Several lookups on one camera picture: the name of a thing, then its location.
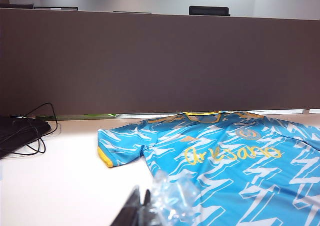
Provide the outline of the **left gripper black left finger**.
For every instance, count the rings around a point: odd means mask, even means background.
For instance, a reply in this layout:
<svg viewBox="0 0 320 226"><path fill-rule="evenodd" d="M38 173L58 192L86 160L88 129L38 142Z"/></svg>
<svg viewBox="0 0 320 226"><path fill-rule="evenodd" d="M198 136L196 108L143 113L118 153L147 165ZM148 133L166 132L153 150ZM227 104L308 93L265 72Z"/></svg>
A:
<svg viewBox="0 0 320 226"><path fill-rule="evenodd" d="M134 187L119 212L119 225L151 225L150 202L149 189L145 191L144 200L141 203L139 187Z"/></svg>

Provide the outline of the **left gripper tape-wrapped right finger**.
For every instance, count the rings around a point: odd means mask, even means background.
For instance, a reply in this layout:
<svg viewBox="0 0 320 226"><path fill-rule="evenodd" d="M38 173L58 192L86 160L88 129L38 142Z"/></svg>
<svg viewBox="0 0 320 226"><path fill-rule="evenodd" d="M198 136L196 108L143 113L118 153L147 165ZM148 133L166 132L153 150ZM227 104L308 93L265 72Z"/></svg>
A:
<svg viewBox="0 0 320 226"><path fill-rule="evenodd" d="M190 174L173 179L165 172L157 172L147 193L149 199L139 211L139 224L193 225L199 193Z"/></svg>

